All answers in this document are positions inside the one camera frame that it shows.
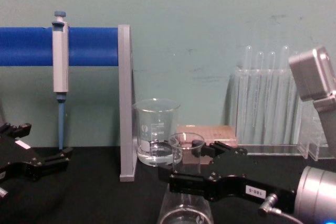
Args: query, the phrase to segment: teal wall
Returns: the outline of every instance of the teal wall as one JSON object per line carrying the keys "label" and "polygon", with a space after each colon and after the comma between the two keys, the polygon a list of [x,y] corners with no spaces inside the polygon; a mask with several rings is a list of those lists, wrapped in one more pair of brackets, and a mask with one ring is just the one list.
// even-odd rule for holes
{"label": "teal wall", "polygon": [[[246,45],[323,44],[336,55],[335,0],[0,0],[0,26],[49,27],[59,9],[73,27],[130,24],[136,99],[179,101],[182,124],[223,123],[229,75]],[[118,70],[71,73],[67,144],[119,144]],[[28,143],[57,144],[51,69],[1,68],[0,89],[5,119],[32,122]]]}

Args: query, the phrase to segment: water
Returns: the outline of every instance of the water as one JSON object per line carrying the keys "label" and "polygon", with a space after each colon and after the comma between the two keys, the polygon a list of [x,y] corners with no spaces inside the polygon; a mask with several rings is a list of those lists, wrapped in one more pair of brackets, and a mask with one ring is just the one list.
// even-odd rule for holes
{"label": "water", "polygon": [[167,142],[152,142],[149,145],[148,151],[138,147],[138,158],[141,162],[151,166],[168,165],[173,162],[172,148]]}
{"label": "water", "polygon": [[178,208],[168,212],[159,224],[213,224],[204,213],[192,208]]}

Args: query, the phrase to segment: beaker with water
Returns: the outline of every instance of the beaker with water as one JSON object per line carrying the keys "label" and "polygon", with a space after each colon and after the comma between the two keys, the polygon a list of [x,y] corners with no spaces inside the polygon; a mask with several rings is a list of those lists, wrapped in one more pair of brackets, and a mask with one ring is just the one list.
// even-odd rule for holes
{"label": "beaker with water", "polygon": [[[195,133],[177,133],[169,138],[173,150],[173,172],[200,173],[204,139]],[[213,224],[209,202],[202,196],[165,192],[157,224]]]}
{"label": "beaker with water", "polygon": [[136,114],[138,158],[151,166],[171,164],[168,138],[176,132],[180,104],[169,99],[148,99],[133,105]]}

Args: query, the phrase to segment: blue horizontal bar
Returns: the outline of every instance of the blue horizontal bar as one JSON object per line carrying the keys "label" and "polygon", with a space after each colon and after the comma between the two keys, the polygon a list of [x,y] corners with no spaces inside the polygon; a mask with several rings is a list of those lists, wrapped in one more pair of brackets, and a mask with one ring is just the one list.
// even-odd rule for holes
{"label": "blue horizontal bar", "polygon": [[[0,66],[52,66],[52,29],[0,27]],[[118,66],[117,28],[69,28],[70,66]]]}

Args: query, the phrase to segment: glass beaker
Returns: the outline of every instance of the glass beaker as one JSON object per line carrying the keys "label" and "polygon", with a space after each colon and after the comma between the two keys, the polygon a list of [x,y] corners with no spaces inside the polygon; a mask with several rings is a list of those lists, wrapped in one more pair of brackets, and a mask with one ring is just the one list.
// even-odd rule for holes
{"label": "glass beaker", "polygon": [[138,158],[144,164],[158,166],[173,162],[168,138],[176,132],[179,107],[175,101],[158,98],[133,105],[138,129]]}
{"label": "glass beaker", "polygon": [[[169,138],[174,172],[200,173],[204,139],[195,133],[177,133]],[[173,193],[167,186],[157,224],[213,224],[209,202],[202,196]]]}

